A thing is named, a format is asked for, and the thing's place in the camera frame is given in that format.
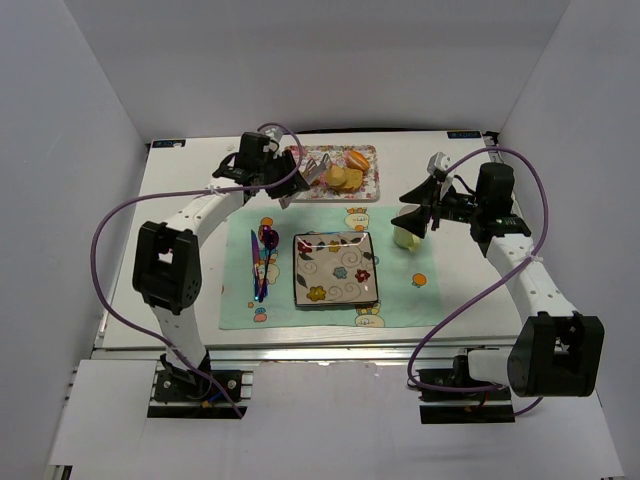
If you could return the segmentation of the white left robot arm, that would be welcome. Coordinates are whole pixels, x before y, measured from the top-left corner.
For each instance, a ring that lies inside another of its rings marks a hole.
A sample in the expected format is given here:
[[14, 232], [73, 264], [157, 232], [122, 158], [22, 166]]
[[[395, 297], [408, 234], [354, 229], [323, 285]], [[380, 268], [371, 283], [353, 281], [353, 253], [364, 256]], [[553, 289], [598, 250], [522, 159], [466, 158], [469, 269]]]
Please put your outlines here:
[[162, 363], [173, 373], [188, 376], [209, 366], [194, 310], [202, 288], [200, 249], [208, 237], [261, 190], [280, 199], [309, 189], [299, 172], [303, 152], [280, 149], [285, 134], [293, 133], [277, 123], [244, 133], [203, 192], [169, 219], [147, 221], [139, 230], [133, 288], [168, 342]]

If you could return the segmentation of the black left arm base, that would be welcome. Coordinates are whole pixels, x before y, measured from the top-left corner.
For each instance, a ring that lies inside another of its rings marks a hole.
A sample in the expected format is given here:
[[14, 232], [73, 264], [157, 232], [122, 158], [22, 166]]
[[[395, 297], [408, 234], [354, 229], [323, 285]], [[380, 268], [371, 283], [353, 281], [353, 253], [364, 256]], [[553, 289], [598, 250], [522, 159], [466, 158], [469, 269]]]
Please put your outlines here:
[[228, 400], [232, 400], [242, 415], [246, 413], [245, 402], [251, 395], [252, 372], [212, 370], [208, 360], [206, 356], [201, 367], [218, 385], [193, 371], [175, 368], [163, 354], [154, 376], [147, 417], [239, 420], [240, 416]]

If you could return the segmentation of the round bread roll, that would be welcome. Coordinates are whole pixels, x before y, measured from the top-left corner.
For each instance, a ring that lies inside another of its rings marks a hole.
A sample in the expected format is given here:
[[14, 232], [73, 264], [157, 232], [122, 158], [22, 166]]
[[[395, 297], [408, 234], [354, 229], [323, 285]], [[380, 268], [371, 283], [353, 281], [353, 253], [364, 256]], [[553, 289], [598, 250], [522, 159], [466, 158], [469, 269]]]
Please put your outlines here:
[[346, 170], [339, 165], [332, 165], [325, 172], [325, 182], [330, 188], [341, 188], [346, 181]]

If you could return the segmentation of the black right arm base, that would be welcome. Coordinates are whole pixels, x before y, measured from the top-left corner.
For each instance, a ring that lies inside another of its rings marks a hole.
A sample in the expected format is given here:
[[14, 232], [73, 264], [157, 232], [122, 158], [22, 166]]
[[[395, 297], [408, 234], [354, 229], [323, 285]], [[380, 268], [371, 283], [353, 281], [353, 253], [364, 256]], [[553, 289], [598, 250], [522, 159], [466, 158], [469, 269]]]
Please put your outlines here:
[[508, 389], [489, 391], [489, 382], [471, 378], [468, 359], [456, 355], [449, 367], [420, 368], [418, 380], [445, 391], [411, 387], [419, 392], [422, 425], [507, 424], [515, 422]]

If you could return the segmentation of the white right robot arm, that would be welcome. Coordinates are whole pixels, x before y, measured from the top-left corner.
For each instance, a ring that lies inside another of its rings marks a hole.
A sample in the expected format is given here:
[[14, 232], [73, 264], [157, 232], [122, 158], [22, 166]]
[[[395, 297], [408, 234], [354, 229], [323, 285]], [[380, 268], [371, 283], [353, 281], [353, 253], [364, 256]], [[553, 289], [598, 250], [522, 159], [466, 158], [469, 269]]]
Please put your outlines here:
[[537, 255], [531, 231], [513, 211], [513, 169], [481, 165], [475, 189], [459, 193], [446, 161], [432, 162], [428, 178], [400, 200], [414, 210], [393, 219], [396, 227], [424, 237], [443, 220], [465, 223], [483, 256], [501, 278], [522, 328], [509, 348], [471, 347], [454, 360], [452, 379], [420, 389], [479, 393], [509, 388], [519, 397], [588, 397], [592, 394], [604, 342], [604, 326], [584, 315], [560, 292]]

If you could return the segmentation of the yellow green mug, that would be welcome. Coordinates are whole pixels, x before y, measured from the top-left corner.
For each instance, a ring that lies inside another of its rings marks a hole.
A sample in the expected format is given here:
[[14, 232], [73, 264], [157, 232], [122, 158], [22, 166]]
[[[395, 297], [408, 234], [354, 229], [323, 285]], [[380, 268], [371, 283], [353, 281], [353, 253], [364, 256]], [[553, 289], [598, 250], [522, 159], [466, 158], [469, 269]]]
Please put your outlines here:
[[393, 240], [398, 247], [410, 252], [417, 251], [421, 245], [421, 239], [418, 236], [398, 226], [394, 227]]

